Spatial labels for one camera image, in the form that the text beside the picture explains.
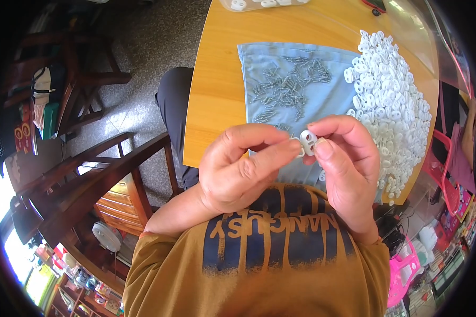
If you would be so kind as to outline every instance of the wrist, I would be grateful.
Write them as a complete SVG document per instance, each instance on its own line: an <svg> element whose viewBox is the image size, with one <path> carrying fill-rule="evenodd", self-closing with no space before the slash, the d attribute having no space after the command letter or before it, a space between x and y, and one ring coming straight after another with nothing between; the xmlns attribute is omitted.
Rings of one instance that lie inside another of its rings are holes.
<svg viewBox="0 0 476 317"><path fill-rule="evenodd" d="M204 213L208 213L212 218L222 214L222 212L216 209L210 202L208 196L204 193L201 183L197 183L188 191L192 191L191 194L194 195L194 199L197 201L198 209L201 209Z"/></svg>
<svg viewBox="0 0 476 317"><path fill-rule="evenodd" d="M346 223L355 242L368 245L377 241L379 231L371 207L363 212L355 212L352 217L341 218Z"/></svg>

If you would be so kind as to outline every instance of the forearm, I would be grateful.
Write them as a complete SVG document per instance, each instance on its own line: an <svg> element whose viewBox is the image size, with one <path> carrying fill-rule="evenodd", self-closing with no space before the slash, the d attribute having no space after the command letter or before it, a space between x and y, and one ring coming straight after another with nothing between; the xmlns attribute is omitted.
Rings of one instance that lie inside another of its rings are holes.
<svg viewBox="0 0 476 317"><path fill-rule="evenodd" d="M377 241L379 238L379 231L373 215L372 208L370 208L370 213L362 218L342 218L355 242L370 245Z"/></svg>
<svg viewBox="0 0 476 317"><path fill-rule="evenodd" d="M199 184L175 196L155 212L145 231L179 237L185 230L218 216L202 201Z"/></svg>

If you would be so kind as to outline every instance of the mobile phone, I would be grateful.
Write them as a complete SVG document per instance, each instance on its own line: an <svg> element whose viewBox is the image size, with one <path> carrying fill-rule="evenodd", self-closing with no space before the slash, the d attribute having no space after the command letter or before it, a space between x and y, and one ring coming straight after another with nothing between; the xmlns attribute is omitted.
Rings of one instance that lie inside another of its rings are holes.
<svg viewBox="0 0 476 317"><path fill-rule="evenodd" d="M371 6L374 9L379 10L381 13L386 13L386 7L384 6L383 0L361 0L365 4Z"/></svg>

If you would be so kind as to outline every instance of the hand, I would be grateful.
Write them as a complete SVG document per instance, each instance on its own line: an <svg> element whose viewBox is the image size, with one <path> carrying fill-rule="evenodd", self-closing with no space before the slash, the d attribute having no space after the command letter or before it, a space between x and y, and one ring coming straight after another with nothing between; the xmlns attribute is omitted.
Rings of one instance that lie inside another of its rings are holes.
<svg viewBox="0 0 476 317"><path fill-rule="evenodd" d="M315 145L315 156L304 156L306 165L315 160L326 173L326 193L330 205L356 233L364 233L374 223L372 204L379 176L379 151L368 130L348 115L328 116L308 125L322 136Z"/></svg>
<svg viewBox="0 0 476 317"><path fill-rule="evenodd" d="M249 206L298 155L301 144L269 124L249 123L224 131L199 165L202 202L220 213ZM243 157L248 149L257 152Z"/></svg>

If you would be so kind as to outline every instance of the white plastic cord lock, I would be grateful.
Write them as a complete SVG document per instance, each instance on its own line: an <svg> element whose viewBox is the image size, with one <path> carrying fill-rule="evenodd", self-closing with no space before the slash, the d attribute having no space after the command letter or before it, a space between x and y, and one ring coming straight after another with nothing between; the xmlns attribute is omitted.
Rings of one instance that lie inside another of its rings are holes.
<svg viewBox="0 0 476 317"><path fill-rule="evenodd" d="M398 198L425 155L430 105L414 85L414 76L393 37L385 38L382 31L369 35L360 30L360 35L358 51L362 55L344 71L344 79L354 83L356 91L354 108L347 114L362 122L379 149L378 188L385 189L390 198Z"/></svg>
<svg viewBox="0 0 476 317"><path fill-rule="evenodd" d="M326 172L324 170L322 170L321 173L319 173L318 179L320 181L326 181Z"/></svg>
<svg viewBox="0 0 476 317"><path fill-rule="evenodd" d="M277 5L277 2L275 0L263 0L261 1L261 5L264 8L271 8Z"/></svg>
<svg viewBox="0 0 476 317"><path fill-rule="evenodd" d="M293 139L300 141L300 139L296 136L291 138L291 140L293 140ZM300 158L300 157L303 157L303 156L305 156L305 150L303 149L303 146L301 145L301 142L300 142L300 152L298 153L297 158Z"/></svg>
<svg viewBox="0 0 476 317"><path fill-rule="evenodd" d="M236 11L242 11L247 7L247 3L244 0L232 0L231 9Z"/></svg>
<svg viewBox="0 0 476 317"><path fill-rule="evenodd" d="M317 141L317 136L309 130L304 130L300 134L300 143L305 150L305 154L309 156L314 155L314 145Z"/></svg>

